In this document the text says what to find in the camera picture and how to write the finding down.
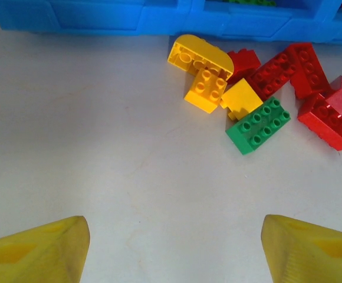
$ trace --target blue storage bin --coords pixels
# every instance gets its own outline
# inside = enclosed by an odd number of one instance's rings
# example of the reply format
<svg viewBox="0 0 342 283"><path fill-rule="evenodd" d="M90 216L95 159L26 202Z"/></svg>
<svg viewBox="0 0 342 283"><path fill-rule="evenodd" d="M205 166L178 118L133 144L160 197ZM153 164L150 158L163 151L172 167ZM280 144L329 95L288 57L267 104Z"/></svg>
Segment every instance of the blue storage bin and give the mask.
<svg viewBox="0 0 342 283"><path fill-rule="evenodd" d="M193 33L255 41L342 44L342 0L0 0L2 29L73 34Z"/></svg>

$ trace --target yellow curved brick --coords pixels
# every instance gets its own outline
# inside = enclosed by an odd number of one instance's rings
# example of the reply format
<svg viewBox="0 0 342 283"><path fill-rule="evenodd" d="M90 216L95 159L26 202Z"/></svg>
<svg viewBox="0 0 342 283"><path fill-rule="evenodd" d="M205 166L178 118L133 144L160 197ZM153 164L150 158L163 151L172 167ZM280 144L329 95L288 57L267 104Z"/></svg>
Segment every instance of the yellow curved brick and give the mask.
<svg viewBox="0 0 342 283"><path fill-rule="evenodd" d="M274 283L342 283L342 232L267 215L261 241Z"/></svg>
<svg viewBox="0 0 342 283"><path fill-rule="evenodd" d="M227 53L191 34L177 38L168 62L192 75L206 68L225 81L234 73L234 64Z"/></svg>
<svg viewBox="0 0 342 283"><path fill-rule="evenodd" d="M90 233L74 216L0 239L0 283L77 283Z"/></svg>

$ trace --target white table surface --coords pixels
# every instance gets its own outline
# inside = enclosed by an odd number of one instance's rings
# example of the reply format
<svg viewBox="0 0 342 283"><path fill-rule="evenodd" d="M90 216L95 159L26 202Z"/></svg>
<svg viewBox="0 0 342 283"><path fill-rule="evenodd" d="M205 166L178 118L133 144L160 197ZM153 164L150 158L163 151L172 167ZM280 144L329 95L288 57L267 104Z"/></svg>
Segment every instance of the white table surface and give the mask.
<svg viewBox="0 0 342 283"><path fill-rule="evenodd" d="M185 102L169 37L0 30L0 237L84 215L82 282L270 283L266 214L342 231L342 152L296 119L253 154ZM286 43L213 42L266 62ZM331 81L342 46L316 45Z"/></svg>

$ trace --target green plastic block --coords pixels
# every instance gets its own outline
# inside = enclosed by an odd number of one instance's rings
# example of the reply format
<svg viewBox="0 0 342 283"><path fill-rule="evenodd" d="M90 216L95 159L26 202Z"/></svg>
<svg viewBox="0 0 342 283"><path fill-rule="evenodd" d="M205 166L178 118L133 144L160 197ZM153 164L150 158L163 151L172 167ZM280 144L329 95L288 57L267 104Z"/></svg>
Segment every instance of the green plastic block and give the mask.
<svg viewBox="0 0 342 283"><path fill-rule="evenodd" d="M245 155L253 152L268 140L276 131L290 121L278 99L271 97L262 106L238 121L226 134Z"/></svg>
<svg viewBox="0 0 342 283"><path fill-rule="evenodd" d="M228 0L230 3L248 4L248 5L260 5L260 6L276 6L275 1L267 0Z"/></svg>

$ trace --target yellow lego brick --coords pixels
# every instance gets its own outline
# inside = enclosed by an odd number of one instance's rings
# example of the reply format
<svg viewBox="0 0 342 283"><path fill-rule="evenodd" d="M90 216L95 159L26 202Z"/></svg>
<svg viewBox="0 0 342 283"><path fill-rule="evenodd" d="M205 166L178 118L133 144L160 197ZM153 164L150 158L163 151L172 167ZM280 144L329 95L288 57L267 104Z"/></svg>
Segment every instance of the yellow lego brick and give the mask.
<svg viewBox="0 0 342 283"><path fill-rule="evenodd" d="M231 120L234 118L240 120L263 104L263 101L244 78L227 90L221 99L222 108L229 107L231 111L229 113Z"/></svg>
<svg viewBox="0 0 342 283"><path fill-rule="evenodd" d="M227 53L191 34L177 38L168 62L192 75L205 68L225 81L234 72L234 64Z"/></svg>
<svg viewBox="0 0 342 283"><path fill-rule="evenodd" d="M342 283L342 232L267 215L261 241L274 283Z"/></svg>
<svg viewBox="0 0 342 283"><path fill-rule="evenodd" d="M75 216L0 239L0 283L77 283L90 233Z"/></svg>
<svg viewBox="0 0 342 283"><path fill-rule="evenodd" d="M184 99L207 113L217 108L227 82L209 70L201 69Z"/></svg>

